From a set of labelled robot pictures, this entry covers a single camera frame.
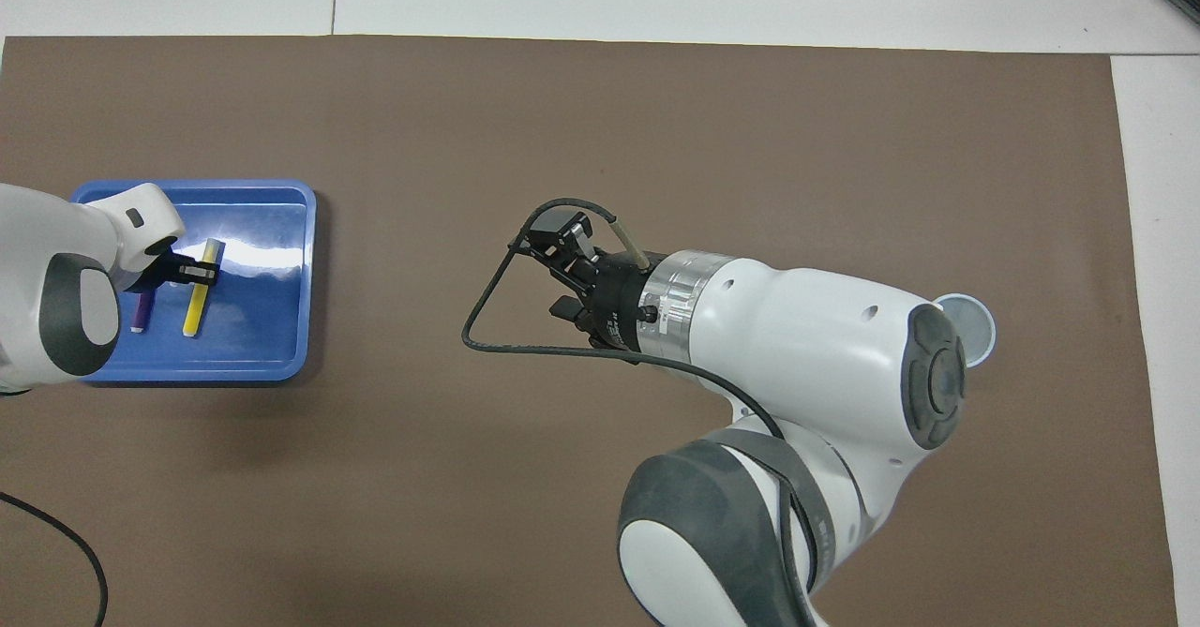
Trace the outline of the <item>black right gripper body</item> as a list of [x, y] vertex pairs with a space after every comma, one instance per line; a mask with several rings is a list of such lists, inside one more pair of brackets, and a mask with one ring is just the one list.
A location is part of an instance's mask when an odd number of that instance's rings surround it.
[[592, 262], [575, 259], [568, 276], [581, 285], [570, 322], [595, 347], [641, 352], [638, 326], [649, 271], [642, 271], [631, 253], [600, 253]]

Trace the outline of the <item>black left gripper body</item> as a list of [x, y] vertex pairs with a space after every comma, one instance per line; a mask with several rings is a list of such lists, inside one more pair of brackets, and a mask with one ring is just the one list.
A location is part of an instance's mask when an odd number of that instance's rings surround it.
[[180, 282], [180, 268], [184, 267], [184, 255], [163, 253], [154, 259], [144, 271], [134, 277], [122, 292], [154, 292], [167, 282]]

